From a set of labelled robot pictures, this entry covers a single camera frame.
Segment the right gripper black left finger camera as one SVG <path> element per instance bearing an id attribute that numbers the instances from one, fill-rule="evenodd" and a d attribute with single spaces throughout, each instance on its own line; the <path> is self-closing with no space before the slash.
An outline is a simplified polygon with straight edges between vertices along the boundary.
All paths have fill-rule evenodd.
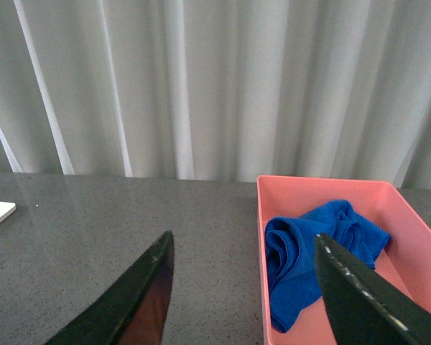
<path id="1" fill-rule="evenodd" d="M 172 294 L 174 236 L 165 231 L 48 344 L 161 344 Z"/>

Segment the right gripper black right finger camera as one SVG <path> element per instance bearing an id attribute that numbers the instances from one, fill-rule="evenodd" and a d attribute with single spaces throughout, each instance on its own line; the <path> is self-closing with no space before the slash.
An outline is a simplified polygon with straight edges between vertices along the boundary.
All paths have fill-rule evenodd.
<path id="1" fill-rule="evenodd" d="M 327 234 L 315 237 L 315 273 L 338 344 L 431 344 L 431 313 Z"/>

